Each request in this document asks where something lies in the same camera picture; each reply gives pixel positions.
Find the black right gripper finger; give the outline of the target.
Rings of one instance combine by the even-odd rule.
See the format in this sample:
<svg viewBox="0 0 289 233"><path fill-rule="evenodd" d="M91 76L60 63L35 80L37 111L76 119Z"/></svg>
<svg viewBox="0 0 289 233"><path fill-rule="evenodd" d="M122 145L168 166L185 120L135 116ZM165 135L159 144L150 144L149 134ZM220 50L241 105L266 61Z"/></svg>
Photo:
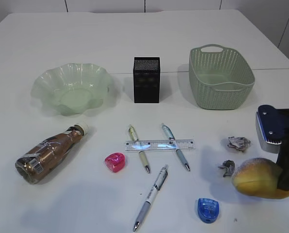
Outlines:
<svg viewBox="0 0 289 233"><path fill-rule="evenodd" d="M289 170L283 170L277 182L277 188L289 191Z"/></svg>

